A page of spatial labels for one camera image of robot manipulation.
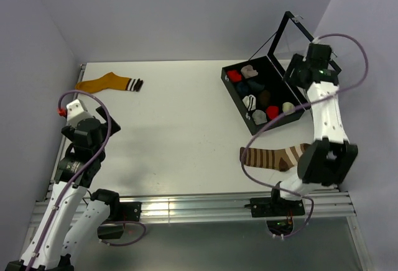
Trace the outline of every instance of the wall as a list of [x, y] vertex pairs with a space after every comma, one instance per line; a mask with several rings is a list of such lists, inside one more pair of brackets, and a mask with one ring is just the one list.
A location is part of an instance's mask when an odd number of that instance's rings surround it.
[[[342, 118], [359, 156], [345, 185], [358, 213], [376, 270], [398, 265], [398, 6], [397, 0], [331, 0], [317, 34], [344, 32], [363, 43], [370, 62], [366, 83], [341, 96]], [[343, 66], [341, 85], [359, 79], [363, 59], [344, 39], [329, 40]]]
[[49, 183], [64, 121], [57, 99], [78, 65], [40, 0], [0, 0], [0, 270], [19, 258]]
[[315, 30], [330, 0], [42, 0], [81, 62], [249, 57], [291, 10]]

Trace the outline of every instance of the tabletop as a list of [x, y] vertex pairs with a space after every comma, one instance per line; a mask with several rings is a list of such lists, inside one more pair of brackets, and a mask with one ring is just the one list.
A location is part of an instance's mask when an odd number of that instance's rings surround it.
[[[221, 81], [221, 68], [239, 62], [88, 63], [83, 81], [111, 71], [144, 80], [138, 93], [95, 93], [121, 131], [110, 138], [90, 190], [104, 188], [123, 196], [269, 191], [246, 178], [240, 167], [239, 149], [251, 134]], [[95, 101], [78, 98], [95, 113]], [[282, 149], [312, 140], [312, 117], [306, 111], [300, 120], [263, 133], [252, 146]], [[295, 169], [248, 172], [276, 184]]]

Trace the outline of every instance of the open box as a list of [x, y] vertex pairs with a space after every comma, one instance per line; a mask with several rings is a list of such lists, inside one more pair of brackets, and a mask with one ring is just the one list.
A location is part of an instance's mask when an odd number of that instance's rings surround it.
[[[268, 106], [277, 106], [279, 113], [282, 113], [282, 105], [286, 102], [292, 103], [294, 106], [307, 102], [302, 91], [295, 86], [290, 86], [282, 78], [285, 75], [285, 69], [289, 65], [293, 54], [299, 53], [304, 55], [309, 42], [314, 38], [289, 11], [285, 12], [282, 22], [274, 35], [275, 38], [265, 57], [249, 59], [246, 62], [223, 67], [221, 71], [221, 79], [251, 134], [257, 133], [265, 124], [256, 124], [254, 122], [252, 117], [254, 110], [266, 112]], [[258, 72], [258, 75], [250, 78], [243, 77], [241, 69], [247, 65], [251, 65]], [[330, 66], [338, 73], [341, 71], [340, 67], [333, 60], [330, 62]], [[236, 70], [242, 76], [241, 81], [234, 82], [228, 76], [228, 72], [232, 70]], [[253, 82], [263, 86], [263, 89], [259, 90], [257, 88], [254, 90]], [[264, 105], [264, 102], [262, 103], [259, 100], [259, 95], [264, 90], [267, 90], [270, 95], [268, 105]], [[250, 94], [256, 97], [256, 109], [249, 111], [243, 102], [243, 98]], [[283, 117], [269, 129], [300, 119], [304, 111], [305, 109], [302, 109]], [[266, 118], [267, 121], [271, 120], [268, 114]]]

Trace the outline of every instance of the gray floor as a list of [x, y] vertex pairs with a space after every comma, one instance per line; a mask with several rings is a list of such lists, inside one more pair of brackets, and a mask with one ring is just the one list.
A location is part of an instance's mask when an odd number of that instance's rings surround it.
[[[118, 241], [135, 237], [129, 227]], [[284, 242], [265, 233], [264, 221], [148, 226], [129, 247], [108, 247], [97, 239], [81, 253], [76, 271], [160, 270], [361, 270], [346, 218], [314, 219]]]

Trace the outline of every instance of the box lid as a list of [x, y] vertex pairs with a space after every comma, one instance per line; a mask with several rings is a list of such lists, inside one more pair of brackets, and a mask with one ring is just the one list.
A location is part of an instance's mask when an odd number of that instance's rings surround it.
[[[267, 54], [282, 77], [286, 73], [293, 54], [305, 55], [308, 44], [314, 39], [299, 21], [300, 18], [290, 11], [285, 12]], [[338, 74], [341, 72], [341, 68], [333, 60], [330, 61], [330, 67]]]

